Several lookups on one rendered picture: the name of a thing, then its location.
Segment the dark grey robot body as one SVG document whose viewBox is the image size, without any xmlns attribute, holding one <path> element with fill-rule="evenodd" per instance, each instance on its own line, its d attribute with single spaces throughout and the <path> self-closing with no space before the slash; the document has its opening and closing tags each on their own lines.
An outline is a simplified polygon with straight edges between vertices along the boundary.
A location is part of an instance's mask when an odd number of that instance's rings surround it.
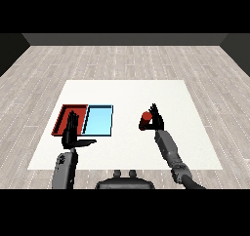
<svg viewBox="0 0 250 236">
<path fill-rule="evenodd" d="M 112 178 L 99 181 L 96 189 L 154 189 L 151 181 L 137 177 L 135 170 L 129 171 L 128 177 L 122 177 L 120 170 L 115 170 Z"/>
</svg>

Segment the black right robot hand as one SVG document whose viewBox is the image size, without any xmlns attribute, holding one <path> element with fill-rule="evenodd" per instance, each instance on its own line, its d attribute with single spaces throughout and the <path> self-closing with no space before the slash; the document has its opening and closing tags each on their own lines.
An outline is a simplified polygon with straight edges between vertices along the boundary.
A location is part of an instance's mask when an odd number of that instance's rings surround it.
<svg viewBox="0 0 250 236">
<path fill-rule="evenodd" d="M 149 130 L 164 130 L 164 121 L 162 116 L 159 114 L 158 108 L 154 103 L 148 110 L 152 116 L 152 123 L 147 125 Z"/>
</svg>

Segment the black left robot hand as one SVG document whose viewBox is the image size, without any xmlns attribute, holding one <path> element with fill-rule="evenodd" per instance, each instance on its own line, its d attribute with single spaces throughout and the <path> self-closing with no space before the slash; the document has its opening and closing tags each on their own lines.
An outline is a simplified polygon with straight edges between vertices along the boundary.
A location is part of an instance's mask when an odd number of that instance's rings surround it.
<svg viewBox="0 0 250 236">
<path fill-rule="evenodd" d="M 95 139 L 77 139 L 78 119 L 79 116 L 74 111 L 69 112 L 66 127 L 62 132 L 64 149 L 85 147 L 97 142 Z"/>
</svg>

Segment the light blue shallow open box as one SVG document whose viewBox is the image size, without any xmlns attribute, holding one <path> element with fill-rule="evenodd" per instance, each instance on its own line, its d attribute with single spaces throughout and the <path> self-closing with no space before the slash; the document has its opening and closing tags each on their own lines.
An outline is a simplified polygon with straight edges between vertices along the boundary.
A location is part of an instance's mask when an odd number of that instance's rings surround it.
<svg viewBox="0 0 250 236">
<path fill-rule="evenodd" d="M 110 137 L 113 106 L 111 104 L 90 104 L 82 126 L 82 137 Z"/>
</svg>

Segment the red shallow open box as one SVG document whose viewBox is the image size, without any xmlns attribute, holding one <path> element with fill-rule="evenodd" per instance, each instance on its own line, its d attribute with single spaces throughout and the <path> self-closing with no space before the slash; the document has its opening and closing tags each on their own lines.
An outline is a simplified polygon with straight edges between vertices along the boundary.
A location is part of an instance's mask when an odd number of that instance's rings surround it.
<svg viewBox="0 0 250 236">
<path fill-rule="evenodd" d="M 81 137 L 83 123 L 87 113 L 87 107 L 87 104 L 64 104 L 61 108 L 61 111 L 59 113 L 54 129 L 51 132 L 51 135 L 54 137 L 61 137 L 63 135 L 63 131 L 67 125 L 68 114 L 73 111 L 76 115 L 79 116 L 77 135 Z"/>
</svg>

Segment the red can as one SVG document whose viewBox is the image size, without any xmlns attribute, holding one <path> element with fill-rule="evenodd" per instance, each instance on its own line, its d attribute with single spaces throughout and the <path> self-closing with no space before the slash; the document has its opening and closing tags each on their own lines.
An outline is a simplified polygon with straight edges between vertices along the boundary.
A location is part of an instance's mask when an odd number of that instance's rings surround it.
<svg viewBox="0 0 250 236">
<path fill-rule="evenodd" d="M 151 119 L 152 119 L 151 113 L 149 111 L 145 111 L 141 117 L 139 123 L 139 129 L 143 131 L 145 129 L 145 125 L 148 125 Z"/>
</svg>

